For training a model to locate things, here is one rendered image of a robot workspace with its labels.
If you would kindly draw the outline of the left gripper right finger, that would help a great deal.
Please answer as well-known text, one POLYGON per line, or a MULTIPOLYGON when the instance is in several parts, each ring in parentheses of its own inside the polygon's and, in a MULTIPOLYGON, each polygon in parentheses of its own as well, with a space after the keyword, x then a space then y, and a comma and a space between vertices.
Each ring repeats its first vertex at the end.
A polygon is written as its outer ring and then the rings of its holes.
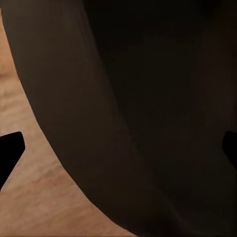
POLYGON ((222 150, 237 170, 237 133, 227 131, 223 138, 222 150))

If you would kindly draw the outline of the cauldron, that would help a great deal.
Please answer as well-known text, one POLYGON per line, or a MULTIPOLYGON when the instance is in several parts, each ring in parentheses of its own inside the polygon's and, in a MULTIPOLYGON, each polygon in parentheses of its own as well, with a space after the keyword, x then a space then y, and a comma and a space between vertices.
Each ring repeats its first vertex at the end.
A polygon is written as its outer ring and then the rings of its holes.
POLYGON ((138 237, 237 237, 237 0, 0 0, 64 169, 138 237))

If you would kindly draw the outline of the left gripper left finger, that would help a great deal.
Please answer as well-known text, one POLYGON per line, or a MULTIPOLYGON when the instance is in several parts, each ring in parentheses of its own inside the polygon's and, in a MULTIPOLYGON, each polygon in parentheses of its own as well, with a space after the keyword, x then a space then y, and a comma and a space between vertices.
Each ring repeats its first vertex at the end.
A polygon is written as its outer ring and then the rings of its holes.
POLYGON ((20 131, 0 137, 0 189, 25 151, 20 131))

